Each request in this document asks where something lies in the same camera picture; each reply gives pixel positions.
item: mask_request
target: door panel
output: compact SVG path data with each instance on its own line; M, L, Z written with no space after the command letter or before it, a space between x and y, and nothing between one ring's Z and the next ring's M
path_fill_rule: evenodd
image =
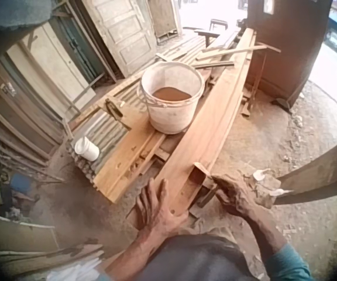
M125 77L154 57L156 40L135 0L83 2Z
M177 29L171 0L150 0L148 3L157 38Z

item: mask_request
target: shirt sleeve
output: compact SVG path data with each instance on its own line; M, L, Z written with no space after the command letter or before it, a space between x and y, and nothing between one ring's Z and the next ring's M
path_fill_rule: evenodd
M308 265L290 244L285 244L279 252L268 258L265 267L272 281L314 280Z
M106 273L101 273L95 281L112 281L112 279Z

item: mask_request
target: brown liquid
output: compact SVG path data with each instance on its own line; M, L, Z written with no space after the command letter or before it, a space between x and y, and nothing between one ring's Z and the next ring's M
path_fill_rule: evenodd
M153 94L154 97L165 101L184 101L192 96L173 87L164 87L158 89Z

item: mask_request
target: white bucket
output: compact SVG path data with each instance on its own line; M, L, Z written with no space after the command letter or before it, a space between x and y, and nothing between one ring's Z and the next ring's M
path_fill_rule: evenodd
M86 136L83 136L75 143L75 153L89 161L94 161L98 158L99 148Z
M164 87L176 88L192 97L184 101L165 101L153 96ZM153 127L172 135L189 126L204 88L204 79L196 69L170 61L150 66L141 78L137 94L147 106Z

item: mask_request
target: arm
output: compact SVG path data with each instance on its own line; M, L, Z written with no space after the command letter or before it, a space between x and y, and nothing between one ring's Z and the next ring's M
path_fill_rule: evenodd
M153 179L150 179L136 200L145 227L126 251L105 269L113 280L131 280L136 277L155 250L188 217L188 212L178 217L170 212L167 180L161 182L159 198L153 183Z
M255 203L249 187L229 176L215 175L213 180L225 210L242 217L252 229L271 280L313 280L308 266L277 230L271 215Z

